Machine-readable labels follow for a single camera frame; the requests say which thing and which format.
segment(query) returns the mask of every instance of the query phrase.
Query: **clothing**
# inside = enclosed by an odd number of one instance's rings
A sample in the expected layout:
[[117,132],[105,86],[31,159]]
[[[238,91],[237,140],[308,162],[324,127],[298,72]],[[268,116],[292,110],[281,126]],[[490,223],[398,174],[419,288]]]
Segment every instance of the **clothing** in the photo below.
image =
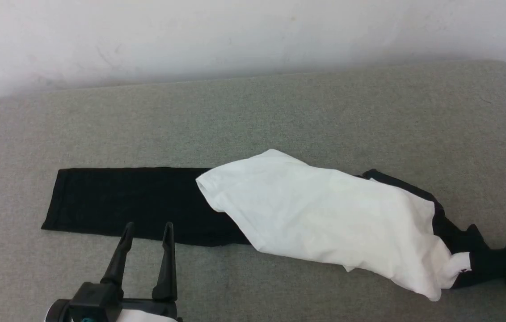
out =
[[432,228],[434,202],[401,188],[312,167],[275,149],[196,179],[263,253],[373,271],[439,300],[460,271],[442,275],[451,253]]
[[61,169],[42,229],[161,240],[173,222],[176,242],[220,246],[249,241],[227,216],[208,206],[195,178],[208,169]]
[[[175,225],[176,242],[220,246],[249,244],[231,218],[208,206],[195,179],[209,169],[61,169],[42,229],[120,236],[127,222],[136,222],[136,238],[161,240],[166,222]],[[432,228],[452,255],[469,252],[471,271],[458,275],[452,288],[503,278],[506,247],[490,250],[475,225],[462,231],[446,217],[429,192],[375,169],[362,177],[402,188],[434,203]]]

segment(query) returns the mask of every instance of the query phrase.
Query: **gray couch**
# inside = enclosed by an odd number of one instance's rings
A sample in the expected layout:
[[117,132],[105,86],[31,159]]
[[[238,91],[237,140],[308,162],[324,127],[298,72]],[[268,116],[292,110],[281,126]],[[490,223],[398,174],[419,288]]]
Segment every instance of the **gray couch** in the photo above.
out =
[[[506,243],[506,64],[470,61],[65,90],[0,98],[0,321],[40,321],[100,279],[118,238],[40,230],[58,169],[214,167],[280,149],[311,165],[377,168],[424,188],[460,228]],[[148,297],[161,244],[134,240],[124,291]],[[439,302],[368,271],[177,246],[188,322],[502,321],[506,287]]]

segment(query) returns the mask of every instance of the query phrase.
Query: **white wall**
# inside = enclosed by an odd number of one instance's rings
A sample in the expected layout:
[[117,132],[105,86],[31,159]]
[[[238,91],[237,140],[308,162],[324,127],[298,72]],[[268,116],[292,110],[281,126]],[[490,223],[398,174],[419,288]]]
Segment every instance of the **white wall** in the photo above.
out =
[[506,0],[0,0],[0,96],[506,61]]

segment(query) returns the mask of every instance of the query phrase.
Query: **black cloth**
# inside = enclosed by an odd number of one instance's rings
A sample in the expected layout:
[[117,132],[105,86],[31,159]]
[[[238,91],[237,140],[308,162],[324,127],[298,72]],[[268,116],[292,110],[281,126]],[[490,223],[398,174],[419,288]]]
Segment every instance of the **black cloth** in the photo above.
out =
[[198,246],[250,244],[237,224],[213,210],[195,179],[208,169],[61,169],[42,229],[161,240],[167,222],[176,242]]
[[[135,237],[161,240],[163,227],[173,222],[179,243],[250,244],[227,214],[214,211],[205,200],[195,179],[206,171],[168,167],[61,169],[42,229],[121,236],[124,226],[133,221]],[[358,177],[396,186],[434,202],[434,234],[452,254],[470,253],[472,270],[460,273],[452,288],[498,278],[506,283],[506,246],[490,249],[476,225],[465,231],[457,228],[446,218],[441,203],[427,191],[375,169]]]

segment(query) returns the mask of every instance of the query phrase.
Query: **white cloth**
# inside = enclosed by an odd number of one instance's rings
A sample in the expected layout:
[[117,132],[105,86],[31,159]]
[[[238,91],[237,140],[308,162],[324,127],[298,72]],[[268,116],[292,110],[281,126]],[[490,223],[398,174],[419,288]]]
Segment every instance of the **white cloth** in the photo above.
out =
[[173,318],[143,312],[141,310],[123,309],[116,322],[177,322]]
[[433,234],[434,204],[398,187],[311,167],[270,149],[196,179],[263,253],[368,269],[432,301],[457,275]]

